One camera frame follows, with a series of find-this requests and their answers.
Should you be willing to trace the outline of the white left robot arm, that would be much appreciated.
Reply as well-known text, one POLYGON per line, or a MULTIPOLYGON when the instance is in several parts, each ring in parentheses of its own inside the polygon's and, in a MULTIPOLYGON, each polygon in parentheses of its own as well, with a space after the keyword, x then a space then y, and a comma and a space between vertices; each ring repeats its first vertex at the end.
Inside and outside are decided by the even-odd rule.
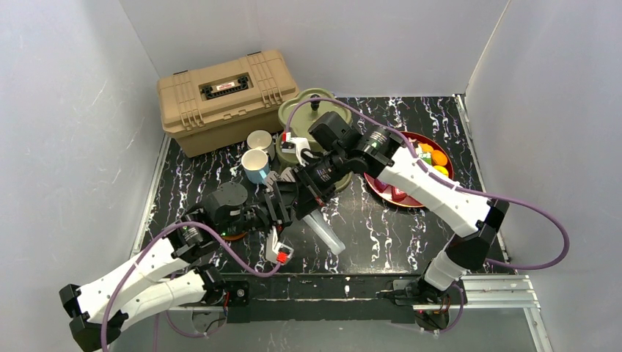
POLYGON ((218 304, 227 294, 222 275, 213 264, 194 264, 219 248, 255 276, 275 274, 293 256, 279 234, 293 222, 298 195, 294 182, 276 180, 249 202, 245 186, 224 183, 107 275, 66 285, 59 297, 74 341, 83 351, 104 351, 143 318, 183 304, 218 304), (225 237, 254 230, 268 236, 266 259, 275 264, 269 272, 251 268, 226 244, 225 237))

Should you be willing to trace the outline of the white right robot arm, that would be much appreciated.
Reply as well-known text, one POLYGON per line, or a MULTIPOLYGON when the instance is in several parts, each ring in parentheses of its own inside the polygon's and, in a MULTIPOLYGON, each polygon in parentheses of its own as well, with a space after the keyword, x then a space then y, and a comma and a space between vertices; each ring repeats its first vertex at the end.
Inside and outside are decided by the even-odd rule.
POLYGON ((310 126, 309 133, 323 153, 311 152, 305 146, 305 138, 294 137, 290 132, 283 136, 301 156, 295 175, 309 193, 300 196, 298 213, 303 213, 303 206, 323 204, 332 195, 335 182, 344 175, 366 174, 405 192, 453 230, 450 241, 420 278, 397 290, 394 297, 439 298, 468 271, 483 266, 508 211, 507 202, 459 191, 459 183, 424 162, 402 133, 382 124, 361 133, 330 111, 310 126))

